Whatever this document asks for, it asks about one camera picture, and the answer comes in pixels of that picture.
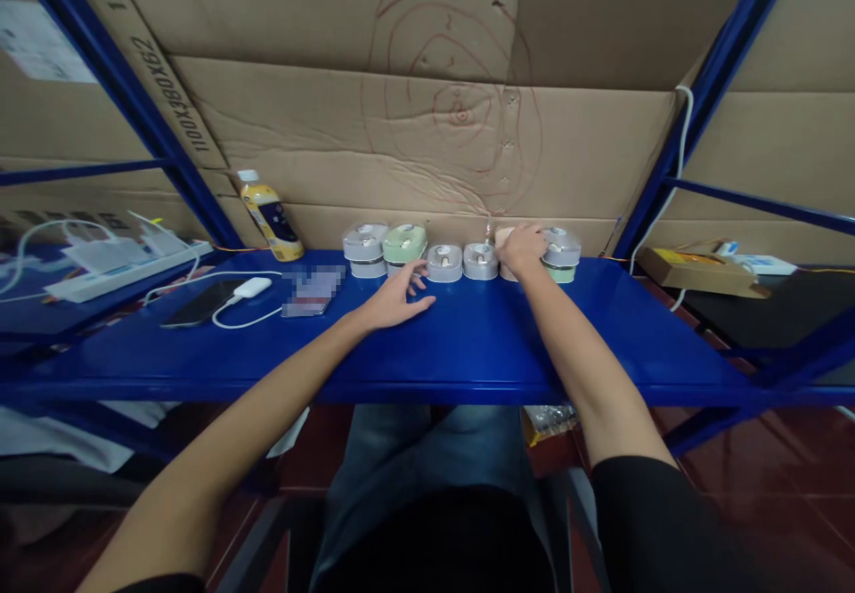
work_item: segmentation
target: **plastic bottle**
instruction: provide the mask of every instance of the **plastic bottle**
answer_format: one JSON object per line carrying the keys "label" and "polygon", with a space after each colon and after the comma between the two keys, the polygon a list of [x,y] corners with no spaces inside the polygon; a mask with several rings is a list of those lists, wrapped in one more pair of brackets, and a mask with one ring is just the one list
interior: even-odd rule
{"label": "plastic bottle", "polygon": [[246,184],[240,191],[240,198],[267,238],[273,256],[281,262],[303,256],[303,244],[285,218],[279,195],[270,186],[258,182],[255,170],[239,170],[238,177]]}

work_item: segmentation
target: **left hand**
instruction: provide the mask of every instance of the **left hand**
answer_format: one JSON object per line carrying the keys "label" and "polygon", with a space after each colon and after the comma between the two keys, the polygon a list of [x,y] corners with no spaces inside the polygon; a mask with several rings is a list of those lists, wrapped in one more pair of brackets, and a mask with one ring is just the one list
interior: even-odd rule
{"label": "left hand", "polygon": [[375,330],[397,326],[426,311],[436,301],[436,297],[426,296],[412,304],[407,303],[407,293],[416,296],[414,286],[427,289],[425,282],[414,275],[416,272],[427,274],[426,263],[425,259],[418,259],[406,264],[394,277],[384,281],[371,299],[354,311],[354,317],[358,316],[368,329]]}

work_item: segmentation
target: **smartphone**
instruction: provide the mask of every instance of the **smartphone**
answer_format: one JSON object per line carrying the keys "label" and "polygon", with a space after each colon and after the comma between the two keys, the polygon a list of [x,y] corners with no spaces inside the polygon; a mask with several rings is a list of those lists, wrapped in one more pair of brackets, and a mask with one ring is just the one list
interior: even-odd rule
{"label": "smartphone", "polygon": [[218,281],[205,288],[201,294],[184,304],[161,328],[191,328],[205,323],[231,298],[234,290],[246,280]]}

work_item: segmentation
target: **power strip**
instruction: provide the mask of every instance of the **power strip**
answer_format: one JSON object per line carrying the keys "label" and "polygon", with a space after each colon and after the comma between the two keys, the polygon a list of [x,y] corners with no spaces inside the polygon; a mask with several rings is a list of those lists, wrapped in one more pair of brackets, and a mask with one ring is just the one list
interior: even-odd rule
{"label": "power strip", "polygon": [[88,272],[79,277],[45,286],[45,291],[57,299],[70,301],[72,304],[82,304],[151,275],[175,268],[177,265],[186,264],[194,260],[197,254],[203,256],[213,252],[213,250],[207,241],[197,241],[190,248],[185,248],[173,255],[149,259],[141,264],[124,266],[104,274]]}

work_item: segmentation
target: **right hand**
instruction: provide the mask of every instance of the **right hand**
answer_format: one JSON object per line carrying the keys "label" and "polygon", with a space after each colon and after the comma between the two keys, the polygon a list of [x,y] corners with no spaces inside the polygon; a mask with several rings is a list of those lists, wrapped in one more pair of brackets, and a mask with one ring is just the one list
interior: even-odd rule
{"label": "right hand", "polygon": [[540,260],[547,248],[542,230],[543,226],[539,223],[521,223],[499,248],[499,261],[517,277],[532,265],[541,267]]}

